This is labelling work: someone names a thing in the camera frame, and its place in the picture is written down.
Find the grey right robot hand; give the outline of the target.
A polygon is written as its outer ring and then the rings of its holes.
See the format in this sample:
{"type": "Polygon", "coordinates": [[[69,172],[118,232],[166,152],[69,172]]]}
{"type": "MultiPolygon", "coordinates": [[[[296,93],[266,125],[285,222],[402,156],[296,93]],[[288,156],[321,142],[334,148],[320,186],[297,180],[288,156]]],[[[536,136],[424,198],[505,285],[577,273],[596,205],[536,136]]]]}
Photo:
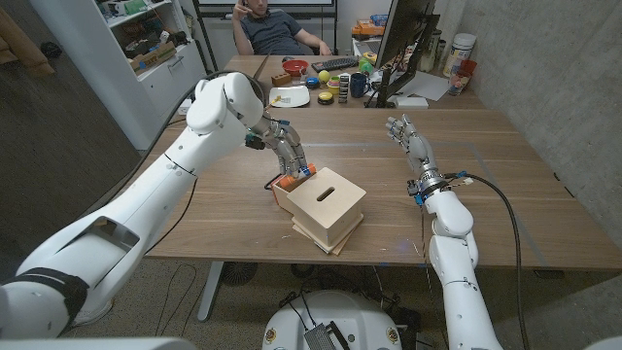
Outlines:
{"type": "Polygon", "coordinates": [[[407,155],[407,163],[417,176],[416,180],[407,182],[408,194],[422,205],[434,191],[448,185],[438,171],[432,146],[406,114],[401,119],[388,117],[385,126],[388,137],[402,147],[407,155]]]}

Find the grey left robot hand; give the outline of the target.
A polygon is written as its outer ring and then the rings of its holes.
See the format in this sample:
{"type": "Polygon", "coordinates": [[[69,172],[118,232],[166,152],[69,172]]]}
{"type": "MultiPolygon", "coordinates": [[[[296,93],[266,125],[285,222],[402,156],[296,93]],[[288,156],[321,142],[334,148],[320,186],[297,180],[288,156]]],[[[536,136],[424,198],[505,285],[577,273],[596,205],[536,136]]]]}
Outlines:
{"type": "Polygon", "coordinates": [[[279,160],[282,175],[294,178],[311,175],[300,137],[288,121],[274,120],[264,113],[259,123],[248,130],[245,146],[256,150],[271,149],[279,160]]]}

